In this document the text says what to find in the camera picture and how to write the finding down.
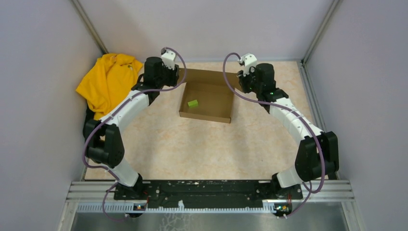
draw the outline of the beige table surface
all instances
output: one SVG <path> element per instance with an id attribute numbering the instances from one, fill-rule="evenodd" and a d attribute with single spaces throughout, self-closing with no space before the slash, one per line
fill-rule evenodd
<path id="1" fill-rule="evenodd" d="M 270 63 L 277 87 L 312 121 L 297 63 Z M 187 67 L 221 71 L 222 63 L 187 63 Z M 231 62 L 226 71 L 240 69 Z M 183 90 L 184 84 L 160 93 L 122 134 L 125 158 L 143 179 L 270 179 L 294 163 L 294 140 L 260 105 L 234 96 L 230 124 L 182 118 L 178 111 Z M 245 96 L 256 99 L 254 93 Z M 85 179 L 113 178 L 103 170 L 88 169 Z"/>

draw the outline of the green block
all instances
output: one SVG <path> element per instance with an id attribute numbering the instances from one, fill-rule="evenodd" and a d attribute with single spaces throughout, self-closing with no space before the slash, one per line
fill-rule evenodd
<path id="1" fill-rule="evenodd" d="M 198 101 L 197 100 L 190 101 L 187 104 L 189 105 L 189 108 L 198 107 Z"/>

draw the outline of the cardboard box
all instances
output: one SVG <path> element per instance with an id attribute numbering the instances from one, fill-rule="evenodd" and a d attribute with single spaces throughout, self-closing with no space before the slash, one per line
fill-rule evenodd
<path id="1" fill-rule="evenodd" d="M 234 93 L 224 81 L 222 72 L 187 69 L 186 87 L 181 98 L 180 116 L 192 119 L 230 123 Z M 184 69 L 180 69 L 180 80 Z M 241 89 L 236 73 L 227 73 L 229 83 Z M 197 107 L 188 102 L 197 100 Z"/>

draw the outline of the yellow sweatshirt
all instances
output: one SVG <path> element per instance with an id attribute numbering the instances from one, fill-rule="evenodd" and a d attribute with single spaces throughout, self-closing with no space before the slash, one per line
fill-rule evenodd
<path id="1" fill-rule="evenodd" d="M 98 120 L 112 111 L 136 84 L 143 64 L 133 56 L 105 54 L 85 75 L 76 91 L 84 97 Z"/>

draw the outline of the white wall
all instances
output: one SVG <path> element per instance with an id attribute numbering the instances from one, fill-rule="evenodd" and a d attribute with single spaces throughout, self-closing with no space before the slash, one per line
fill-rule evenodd
<path id="1" fill-rule="evenodd" d="M 332 0 L 81 0 L 109 52 L 144 61 L 169 46 L 189 61 L 230 52 L 301 59 Z"/>
<path id="2" fill-rule="evenodd" d="M 408 1 L 344 1 L 307 68 L 368 231 L 407 230 Z"/>
<path id="3" fill-rule="evenodd" d="M 0 7 L 0 230 L 56 230 L 83 171 L 85 101 L 100 52 L 68 0 Z"/>

